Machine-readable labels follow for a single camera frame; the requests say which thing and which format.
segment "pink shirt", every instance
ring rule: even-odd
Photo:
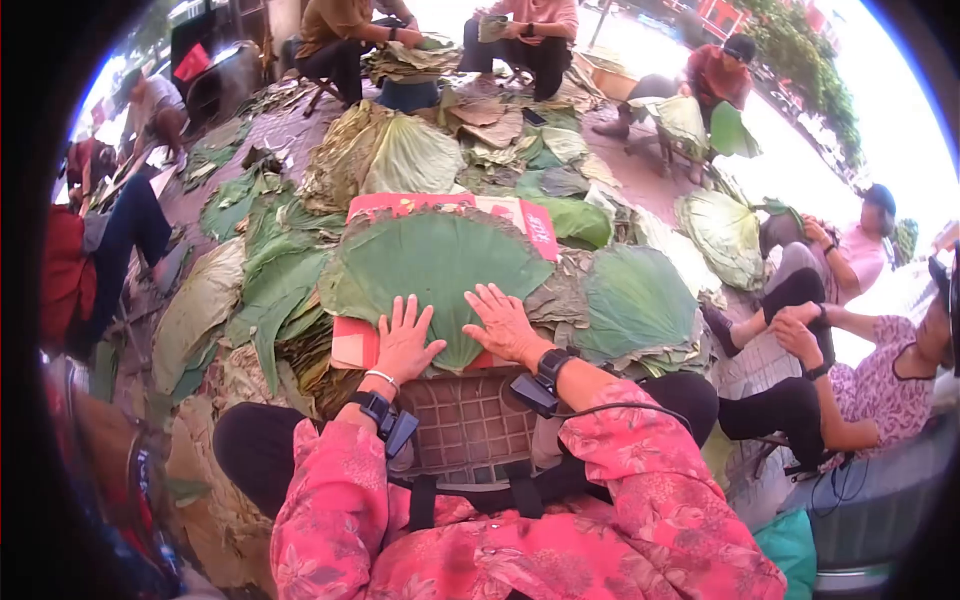
[[[631,381],[593,398],[653,403]],[[607,486],[546,507],[478,514],[437,495],[434,529],[407,531],[410,491],[387,483],[383,442],[355,424],[294,430],[296,468],[270,564],[281,600],[318,598],[782,598],[786,580],[727,505],[693,438],[664,413],[613,408],[560,438]]]
[[[828,375],[843,420],[870,419],[876,423],[879,443],[858,451],[857,458],[912,438],[930,418],[933,379],[900,379],[894,373],[894,361],[917,340],[916,328],[905,317],[877,317],[874,336],[876,349],[856,369],[837,363]],[[840,462],[841,456],[834,457],[821,470]]]
[[[500,0],[490,7],[490,14],[514,14],[517,23],[563,23],[566,38],[573,43],[577,38],[577,3],[574,0]],[[536,46],[543,36],[518,37],[520,41]]]
[[[883,271],[883,265],[887,262],[883,242],[867,237],[860,223],[854,222],[840,232],[837,250],[847,260],[847,264],[850,265],[856,275],[856,280],[860,284],[860,293],[862,294],[873,287],[876,279]],[[817,257],[824,262],[825,273],[830,273],[826,257],[820,252],[817,252]],[[826,288],[827,301],[829,302],[843,306],[855,298],[855,296],[841,290],[836,277],[832,275],[827,277]]]

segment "person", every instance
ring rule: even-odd
[[[480,19],[512,12],[502,38],[482,43]],[[464,24],[464,55],[459,70],[493,79],[493,59],[529,69],[534,75],[534,101],[552,98],[564,81],[577,38],[577,5],[573,0],[500,0],[477,9]]]
[[[464,333],[491,353],[536,371],[554,346],[528,323],[522,301],[495,285],[466,292],[483,326]],[[445,347],[424,341],[433,308],[420,317],[415,296],[380,317],[376,371],[398,386]],[[435,528],[410,532],[411,493],[388,483],[375,422],[349,403],[318,433],[302,416],[240,404],[213,434],[217,462],[275,520],[270,561],[283,599],[353,597],[631,597],[710,595],[780,598],[786,588],[746,526],[710,479],[693,439],[657,410],[634,382],[571,359],[558,394],[575,411],[560,430],[586,462],[590,481],[612,503],[565,498],[540,518],[508,509],[478,513],[460,496],[438,494]],[[397,388],[368,372],[359,386],[392,401]],[[267,496],[277,498],[267,502]]]
[[[128,73],[117,94],[119,104],[129,103],[127,123],[120,135],[120,162],[136,159],[156,139],[170,147],[177,173],[186,168],[186,151],[180,132],[186,124],[186,105],[180,91],[159,73],[144,77],[140,69]],[[131,137],[136,134],[132,147]]]
[[[730,36],[723,46],[706,44],[694,51],[686,61],[686,67],[676,80],[654,73],[641,78],[631,90],[628,100],[636,98],[670,98],[677,94],[696,98],[704,127],[709,131],[710,116],[721,102],[729,102],[737,110],[743,110],[747,96],[754,87],[754,80],[747,65],[756,55],[756,43],[746,34]],[[640,120],[647,116],[642,111]],[[594,125],[593,130],[601,135],[626,140],[634,113],[629,104],[617,108],[616,121]],[[694,163],[690,179],[699,184],[703,164]]]
[[[783,246],[780,267],[764,286],[767,296],[779,290],[776,300],[761,302],[763,307],[739,324],[732,324],[715,308],[704,310],[704,319],[727,356],[733,358],[766,330],[782,306],[808,300],[844,306],[870,289],[887,262],[883,238],[893,231],[896,214],[890,191],[874,184],[863,194],[860,220],[839,233],[810,215],[804,215],[803,232],[789,214],[767,219],[760,226],[761,255],[766,258],[774,246]],[[811,273],[794,276],[804,270],[812,271],[816,277]],[[829,330],[822,335],[822,342],[827,345]]]
[[[173,230],[141,174],[130,178],[109,216],[80,217],[51,204],[40,275],[40,347],[85,361],[117,311],[136,246],[154,279]]]
[[[79,188],[74,202],[86,200],[97,185],[113,175],[117,168],[116,151],[96,137],[73,142],[66,152],[66,184],[69,190]]]
[[[747,440],[781,431],[801,468],[820,471],[840,464],[839,453],[869,457],[920,433],[930,417],[937,367],[953,368],[957,360],[951,340],[960,315],[949,304],[946,270],[935,263],[930,261],[930,271],[939,293],[917,327],[904,317],[858,315],[829,303],[782,308],[771,328],[780,346],[800,359],[806,375],[739,400],[720,398],[723,432],[732,440]],[[960,275],[956,265],[954,260],[954,288]],[[876,349],[856,368],[831,364],[814,333],[831,326],[873,342]],[[829,457],[825,451],[838,454]]]
[[[407,48],[423,43],[417,19],[403,0],[380,0],[377,8],[395,18],[371,23],[371,0],[310,0],[300,22],[294,66],[303,77],[329,78],[349,108],[363,100],[360,57],[375,43],[396,40]]]

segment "hand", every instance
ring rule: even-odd
[[[398,29],[396,41],[403,44],[407,50],[411,50],[423,43],[423,34],[413,29]]]
[[[516,21],[510,21],[507,23],[507,26],[503,28],[503,33],[500,35],[504,39],[517,39],[520,37],[520,34],[527,31],[527,25],[529,25],[529,23],[517,23]]]
[[[530,326],[523,312],[523,300],[505,296],[492,283],[477,283],[476,292],[475,295],[465,292],[464,298],[476,311],[485,328],[466,324],[464,333],[492,354],[536,372],[543,353],[556,346],[537,335]]]
[[[807,239],[813,240],[823,248],[826,248],[832,243],[827,232],[824,231],[824,228],[812,217],[804,218],[804,235]]]
[[[777,343],[804,363],[807,370],[824,364],[824,355],[817,346],[817,338],[797,319],[777,313],[770,323]]]
[[[820,317],[820,306],[815,302],[804,302],[800,306],[784,306],[777,311],[776,316],[779,317],[780,315],[796,319],[800,323],[808,325],[811,321]]]
[[[387,315],[380,315],[380,357],[373,370],[388,374],[397,386],[419,377],[430,361],[446,348],[444,340],[436,340],[430,346],[423,347],[432,317],[433,306],[427,306],[417,320],[415,295],[411,294],[407,300],[406,312],[403,310],[403,298],[394,298],[392,329],[387,328]]]

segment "wire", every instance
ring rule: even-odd
[[[614,402],[612,404],[604,404],[602,406],[591,406],[586,410],[573,413],[572,415],[556,415],[556,417],[564,420],[573,419],[574,417],[582,417],[583,415],[589,415],[590,413],[607,410],[608,408],[649,408],[652,411],[659,411],[678,420],[680,424],[683,425],[688,432],[690,432],[690,435],[693,435],[693,428],[690,427],[690,421],[680,413],[675,413],[670,409],[657,406],[656,404],[645,404],[643,402]]]

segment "tree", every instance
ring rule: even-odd
[[[860,132],[850,92],[837,74],[836,52],[806,21],[805,7],[781,0],[734,0],[752,16],[744,33],[756,41],[759,59],[793,83],[805,108],[823,114],[852,168],[863,164]]]

